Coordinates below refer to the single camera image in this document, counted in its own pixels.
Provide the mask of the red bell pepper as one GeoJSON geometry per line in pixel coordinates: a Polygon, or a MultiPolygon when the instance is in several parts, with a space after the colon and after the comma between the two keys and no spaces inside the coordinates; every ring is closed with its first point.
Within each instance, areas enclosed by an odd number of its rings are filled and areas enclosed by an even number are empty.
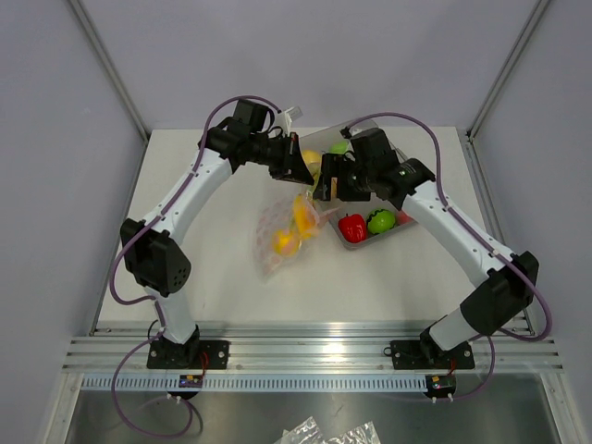
{"type": "Polygon", "coordinates": [[[338,228],[349,243],[359,243],[367,239],[367,227],[365,219],[360,214],[347,214],[338,222],[338,228]]]}

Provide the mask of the green celery bunch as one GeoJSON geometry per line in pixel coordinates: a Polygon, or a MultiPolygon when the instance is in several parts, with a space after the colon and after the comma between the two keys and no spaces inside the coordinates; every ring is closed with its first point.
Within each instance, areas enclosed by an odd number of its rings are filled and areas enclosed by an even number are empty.
{"type": "MultiPolygon", "coordinates": [[[[307,198],[307,199],[310,201],[311,205],[314,207],[314,209],[315,209],[315,211],[316,211],[316,213],[317,213],[317,221],[318,221],[318,224],[317,224],[317,229],[318,229],[318,227],[319,227],[319,225],[320,225],[320,219],[321,219],[321,216],[320,216],[320,214],[319,214],[319,212],[318,212],[318,210],[317,210],[317,208],[316,208],[316,205],[315,205],[315,199],[314,199],[314,197],[313,197],[313,193],[314,193],[314,190],[315,190],[315,187],[316,187],[317,181],[318,181],[318,176],[314,176],[314,184],[313,184],[312,186],[304,185],[304,187],[303,187],[303,191],[302,191],[302,192],[300,192],[300,193],[298,193],[297,195],[299,195],[299,194],[302,194],[302,195],[304,195],[304,196],[305,196],[305,197],[306,197],[306,198],[307,198]]],[[[295,227],[295,224],[294,224],[294,221],[293,221],[293,215],[292,215],[292,204],[293,204],[293,201],[294,201],[295,197],[293,198],[293,200],[292,200],[292,202],[291,202],[291,205],[290,205],[290,210],[291,210],[291,216],[290,216],[290,228],[291,228],[292,230],[295,230],[295,231],[297,232],[297,229],[296,229],[296,227],[295,227]]]]}

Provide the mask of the orange yellow mango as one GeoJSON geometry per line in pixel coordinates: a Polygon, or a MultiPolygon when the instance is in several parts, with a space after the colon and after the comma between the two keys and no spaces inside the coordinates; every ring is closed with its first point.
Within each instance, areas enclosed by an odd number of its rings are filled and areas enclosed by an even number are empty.
{"type": "Polygon", "coordinates": [[[317,213],[304,195],[299,194],[295,197],[292,215],[297,232],[303,240],[317,235],[317,213]]]}

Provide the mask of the clear zip top bag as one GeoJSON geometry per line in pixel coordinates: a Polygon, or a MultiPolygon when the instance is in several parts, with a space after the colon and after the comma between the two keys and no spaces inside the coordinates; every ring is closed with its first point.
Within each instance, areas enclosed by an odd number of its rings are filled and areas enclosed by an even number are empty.
{"type": "Polygon", "coordinates": [[[342,207],[338,199],[315,199],[308,186],[266,201],[256,214],[252,231],[251,252],[257,276],[268,280],[279,269],[296,262],[342,207]]]}

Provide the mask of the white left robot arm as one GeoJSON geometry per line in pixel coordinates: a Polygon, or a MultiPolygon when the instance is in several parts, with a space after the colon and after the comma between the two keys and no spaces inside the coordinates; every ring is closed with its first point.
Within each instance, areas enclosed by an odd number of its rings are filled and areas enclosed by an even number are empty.
{"type": "Polygon", "coordinates": [[[122,251],[116,262],[124,264],[161,323],[161,335],[170,341],[167,357],[180,368],[193,366],[200,346],[183,287],[191,262],[181,249],[187,231],[215,191],[247,163],[265,166],[272,179],[314,184],[291,126],[302,111],[293,106],[280,110],[263,97],[243,95],[230,99],[231,116],[217,125],[207,122],[198,151],[188,169],[166,197],[143,219],[126,220],[121,227],[122,251]]]}

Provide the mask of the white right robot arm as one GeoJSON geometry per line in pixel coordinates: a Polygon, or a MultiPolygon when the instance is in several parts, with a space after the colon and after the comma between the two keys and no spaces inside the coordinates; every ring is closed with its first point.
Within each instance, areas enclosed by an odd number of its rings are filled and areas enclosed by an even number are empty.
{"type": "Polygon", "coordinates": [[[455,347],[495,333],[532,303],[539,268],[533,254],[517,254],[489,237],[427,166],[416,158],[399,159],[384,130],[364,130],[349,145],[343,154],[322,155],[315,198],[365,202],[376,196],[391,203],[440,243],[474,287],[458,309],[422,333],[419,352],[426,364],[443,365],[455,347]]]}

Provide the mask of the yellow bell pepper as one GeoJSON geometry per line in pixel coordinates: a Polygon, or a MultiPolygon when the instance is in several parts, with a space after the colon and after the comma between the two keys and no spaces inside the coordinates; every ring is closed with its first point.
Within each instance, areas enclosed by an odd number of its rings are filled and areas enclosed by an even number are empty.
{"type": "Polygon", "coordinates": [[[301,244],[299,235],[289,229],[280,229],[272,236],[273,251],[281,256],[293,256],[300,250],[301,244]]]}

